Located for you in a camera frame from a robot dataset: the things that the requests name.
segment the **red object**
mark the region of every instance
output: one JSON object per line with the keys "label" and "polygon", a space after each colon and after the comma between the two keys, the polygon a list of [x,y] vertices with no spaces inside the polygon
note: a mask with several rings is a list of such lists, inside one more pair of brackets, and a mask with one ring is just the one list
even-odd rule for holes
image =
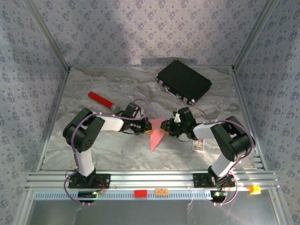
{"label": "red object", "polygon": [[97,95],[95,92],[92,92],[92,91],[90,91],[88,95],[91,99],[94,99],[95,101],[106,106],[107,108],[112,109],[113,103],[111,101],[107,100],[106,98],[103,98],[100,95]]}
{"label": "red object", "polygon": [[135,198],[147,198],[147,190],[135,190]]}

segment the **patterned wallpaper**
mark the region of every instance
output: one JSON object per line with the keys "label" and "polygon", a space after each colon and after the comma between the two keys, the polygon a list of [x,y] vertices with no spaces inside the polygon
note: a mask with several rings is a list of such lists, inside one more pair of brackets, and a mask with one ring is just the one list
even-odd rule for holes
{"label": "patterned wallpaper", "polygon": [[231,65],[265,0],[36,3],[66,61],[77,68],[166,64],[171,57]]}
{"label": "patterned wallpaper", "polygon": [[0,2],[0,224],[36,169],[64,76],[22,1]]}
{"label": "patterned wallpaper", "polygon": [[268,167],[300,224],[300,3],[279,0],[238,72]]}

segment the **pink paper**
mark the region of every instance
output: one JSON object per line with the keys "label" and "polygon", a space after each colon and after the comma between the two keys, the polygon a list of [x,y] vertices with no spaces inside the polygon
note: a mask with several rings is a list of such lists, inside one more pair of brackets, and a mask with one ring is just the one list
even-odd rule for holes
{"label": "pink paper", "polygon": [[165,135],[165,131],[160,129],[161,123],[165,120],[166,120],[166,118],[149,119],[149,122],[152,125],[152,131],[150,133],[151,151],[153,151],[155,149],[155,147],[158,145],[160,140]]}

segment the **black bracket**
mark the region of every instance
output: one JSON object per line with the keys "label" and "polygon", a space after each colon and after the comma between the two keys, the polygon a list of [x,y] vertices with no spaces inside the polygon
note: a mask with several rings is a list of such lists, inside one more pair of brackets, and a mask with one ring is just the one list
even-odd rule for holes
{"label": "black bracket", "polygon": [[231,174],[216,182],[214,176],[209,173],[193,173],[193,181],[195,188],[221,188],[224,183],[235,187],[234,177]]}
{"label": "black bracket", "polygon": [[76,173],[70,177],[69,188],[82,189],[82,188],[92,188],[92,189],[102,189],[104,185],[105,189],[109,188],[111,182],[111,175],[106,173],[96,173],[94,170],[89,176],[84,177],[80,173]]}

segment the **red block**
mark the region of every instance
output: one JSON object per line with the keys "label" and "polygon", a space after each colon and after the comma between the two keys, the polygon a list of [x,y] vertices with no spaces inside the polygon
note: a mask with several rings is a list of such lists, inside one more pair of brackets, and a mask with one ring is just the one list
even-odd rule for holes
{"label": "red block", "polygon": [[147,190],[135,190],[135,198],[147,198]]}

